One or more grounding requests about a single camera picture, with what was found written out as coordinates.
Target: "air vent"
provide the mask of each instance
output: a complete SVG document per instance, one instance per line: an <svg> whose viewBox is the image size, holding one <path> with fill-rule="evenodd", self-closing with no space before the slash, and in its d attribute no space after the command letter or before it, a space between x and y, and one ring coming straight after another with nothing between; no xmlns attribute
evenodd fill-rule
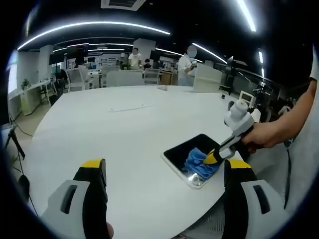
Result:
<svg viewBox="0 0 319 239"><path fill-rule="evenodd" d="M137 11L146 0L101 0L101 8Z"/></svg>

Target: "ceiling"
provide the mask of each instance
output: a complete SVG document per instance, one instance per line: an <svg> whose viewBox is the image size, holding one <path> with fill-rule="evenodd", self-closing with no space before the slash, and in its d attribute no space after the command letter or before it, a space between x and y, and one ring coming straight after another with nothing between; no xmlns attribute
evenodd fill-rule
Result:
<svg viewBox="0 0 319 239"><path fill-rule="evenodd" d="M21 43L46 30L86 21L135 23L171 35L131 26L85 25L52 32L22 50L39 49L47 44L56 45L56 49L85 42L132 44L134 39L145 38L155 40L158 48L184 53L195 42L225 60L234 56L246 62L247 69L257 74L261 74L262 68L260 50L265 77L282 84L293 79L302 82L307 80L311 69L311 30L305 26L312 15L308 0L300 2L245 0L256 26L253 32L237 0L146 0L137 11L102 9L100 0L46 0L31 12L28 37L23 32ZM196 58L220 62L200 49Z"/></svg>

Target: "blue cleaning cloth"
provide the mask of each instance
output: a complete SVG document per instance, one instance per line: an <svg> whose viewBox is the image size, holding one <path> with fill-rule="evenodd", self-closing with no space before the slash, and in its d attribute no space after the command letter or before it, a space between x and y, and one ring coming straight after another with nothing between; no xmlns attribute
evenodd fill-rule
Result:
<svg viewBox="0 0 319 239"><path fill-rule="evenodd" d="M207 155L198 148L192 149L188 154L183 170L189 173L197 173L205 180L210 178L219 169L220 164L203 164L206 157Z"/></svg>

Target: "led light strip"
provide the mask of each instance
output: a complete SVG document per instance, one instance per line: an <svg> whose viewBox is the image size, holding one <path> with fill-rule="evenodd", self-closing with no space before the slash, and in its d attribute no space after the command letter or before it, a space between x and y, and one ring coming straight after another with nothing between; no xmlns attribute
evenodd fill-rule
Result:
<svg viewBox="0 0 319 239"><path fill-rule="evenodd" d="M249 24L249 26L250 26L250 29L251 29L252 31L256 31L256 27L255 27L254 21L253 21L253 19L251 18L251 15L250 15L250 13L249 13L249 10L248 10L248 8L247 8L247 6L246 6L244 0L237 0L237 1L238 1L238 4L239 4L241 10L242 10L243 13L244 13L246 19L247 19L247 21L248 21L248 24Z"/></svg>
<svg viewBox="0 0 319 239"><path fill-rule="evenodd" d="M75 45L70 45L70 46L68 46L68 47L72 47L72 46L83 46L83 45L89 45L89 43L75 44Z"/></svg>
<svg viewBox="0 0 319 239"><path fill-rule="evenodd" d="M45 32L43 32L43 33L31 38L30 40L26 41L24 44L22 44L21 46L18 47L18 50L20 50L21 48L23 48L24 46L26 46L30 42L34 41L35 39L38 39L39 37L47 35L47 34L49 34L51 32L58 31L58 30L61 30L61 29L65 29L65 28L68 28L68 27L73 27L73 26L92 25L92 24L115 24L115 25L117 24L117 25L126 25L126 26L136 26L136 27L145 28L145 29L152 30L152 31L157 31L157 32L160 32L160 33L163 33L163 34L166 34L166 35L170 35L170 33L167 32L167 31L159 30L157 28L153 28L153 27L149 27L149 26L138 25L138 24L134 24L134 23L117 22L117 21L88 21L88 22L79 22L79 23L64 25L64 26L56 27L54 29L45 31Z"/></svg>
<svg viewBox="0 0 319 239"><path fill-rule="evenodd" d="M125 51L124 49L93 49L88 51Z"/></svg>
<svg viewBox="0 0 319 239"><path fill-rule="evenodd" d="M122 44L122 43L97 43L97 44L89 44L89 46L98 46L98 45L133 46L133 44Z"/></svg>
<svg viewBox="0 0 319 239"><path fill-rule="evenodd" d="M197 45L196 43L192 43L194 46L197 46L198 48L208 52L209 54L213 55L214 57L216 57L217 59L221 60L222 62L224 62L225 64L227 64L227 61L225 61L224 59L220 58L219 56L217 56L216 54L212 53L211 51L207 50L206 48L200 46L200 45Z"/></svg>
<svg viewBox="0 0 319 239"><path fill-rule="evenodd" d="M61 50L65 50L65 49L68 49L68 48L67 48L67 47L64 47L64 48L61 48L61 49L54 50L53 52L61 51Z"/></svg>
<svg viewBox="0 0 319 239"><path fill-rule="evenodd" d="M159 48L156 48L157 51L164 51L164 52L168 52L168 53L171 53L171 54L175 54L175 55L178 55L178 56L183 56L182 54L179 54L179 53L176 53L176 52L173 52L173 51L167 51L167 50L164 50L164 49L159 49Z"/></svg>
<svg viewBox="0 0 319 239"><path fill-rule="evenodd" d="M260 63L263 64L264 63L263 53L261 51L259 51L258 54L259 54Z"/></svg>

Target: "white round table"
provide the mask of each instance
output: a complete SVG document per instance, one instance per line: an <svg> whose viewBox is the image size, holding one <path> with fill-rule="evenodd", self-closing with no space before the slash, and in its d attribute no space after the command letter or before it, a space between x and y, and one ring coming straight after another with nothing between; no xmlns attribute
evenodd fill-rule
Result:
<svg viewBox="0 0 319 239"><path fill-rule="evenodd" d="M235 99L191 90L139 86L64 94L41 121L23 162L38 213L83 162L104 158L115 239L169 239L195 223L224 192L223 165L192 189L160 155L200 133L224 141L231 134L224 115Z"/></svg>

